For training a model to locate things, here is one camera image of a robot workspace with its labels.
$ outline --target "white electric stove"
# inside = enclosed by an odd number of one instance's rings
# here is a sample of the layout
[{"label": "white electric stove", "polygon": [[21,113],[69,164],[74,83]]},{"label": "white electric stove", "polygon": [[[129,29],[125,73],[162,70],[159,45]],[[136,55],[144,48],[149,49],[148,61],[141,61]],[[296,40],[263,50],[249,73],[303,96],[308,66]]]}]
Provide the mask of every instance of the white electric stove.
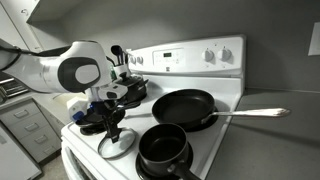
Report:
[{"label": "white electric stove", "polygon": [[[80,133],[80,127],[73,123],[65,126],[62,158],[70,179],[82,178],[78,164],[93,179],[141,179],[136,170],[139,140],[145,131],[158,124],[151,109],[166,93],[180,89],[205,90],[222,112],[235,110],[244,90],[245,37],[242,35],[170,43],[130,54],[132,73],[149,79],[147,97],[139,107],[126,110],[118,124],[136,133],[134,143],[121,156],[104,159],[97,149],[106,132],[89,136]],[[203,130],[187,132],[193,150],[190,170],[201,179],[206,179],[230,120],[231,117],[220,116]]]}]

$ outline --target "pot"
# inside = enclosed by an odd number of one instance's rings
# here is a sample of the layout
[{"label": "pot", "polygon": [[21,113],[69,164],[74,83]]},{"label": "pot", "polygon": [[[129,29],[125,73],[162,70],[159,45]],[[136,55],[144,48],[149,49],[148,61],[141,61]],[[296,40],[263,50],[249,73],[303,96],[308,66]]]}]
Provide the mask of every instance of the pot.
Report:
[{"label": "pot", "polygon": [[189,150],[185,131],[175,124],[150,128],[139,143],[139,155],[148,174],[154,177],[174,174],[185,180],[199,180],[187,165]]},{"label": "pot", "polygon": [[205,124],[213,115],[283,117],[290,113],[290,110],[283,108],[214,112],[214,102],[206,91],[183,89],[159,98],[152,107],[152,114],[159,123],[174,123],[189,130]]},{"label": "pot", "polygon": [[143,80],[142,76],[126,76],[126,72],[121,73],[119,76],[121,80],[116,81],[116,84],[120,84],[126,86],[128,88],[128,92],[125,95],[127,102],[125,104],[141,101],[147,95],[146,84],[149,80]]}]

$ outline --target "kitchen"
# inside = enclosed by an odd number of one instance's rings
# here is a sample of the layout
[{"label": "kitchen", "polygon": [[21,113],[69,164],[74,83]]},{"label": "kitchen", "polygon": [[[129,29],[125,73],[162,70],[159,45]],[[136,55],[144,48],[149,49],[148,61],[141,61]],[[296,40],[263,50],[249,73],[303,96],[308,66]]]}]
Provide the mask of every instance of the kitchen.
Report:
[{"label": "kitchen", "polygon": [[[319,2],[30,1],[28,7],[18,0],[1,3],[31,51],[63,47],[81,39],[99,42],[112,57],[114,44],[139,49],[244,34],[246,91],[238,109],[276,104],[291,109],[292,114],[276,122],[233,121],[208,177],[319,179],[319,56],[308,56],[313,26],[320,19]],[[30,4],[35,11],[22,11]],[[45,109],[61,122],[68,119],[66,114],[55,114],[66,110],[55,108]]]}]

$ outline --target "black frying pan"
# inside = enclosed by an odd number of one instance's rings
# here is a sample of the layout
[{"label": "black frying pan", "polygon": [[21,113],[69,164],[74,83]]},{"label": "black frying pan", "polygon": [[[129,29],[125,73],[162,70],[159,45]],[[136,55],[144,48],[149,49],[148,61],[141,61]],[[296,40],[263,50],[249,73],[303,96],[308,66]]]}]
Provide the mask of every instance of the black frying pan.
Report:
[{"label": "black frying pan", "polygon": [[159,123],[174,123],[184,130],[195,128],[214,112],[214,98],[197,89],[171,92],[159,98],[152,107],[152,114]]}]

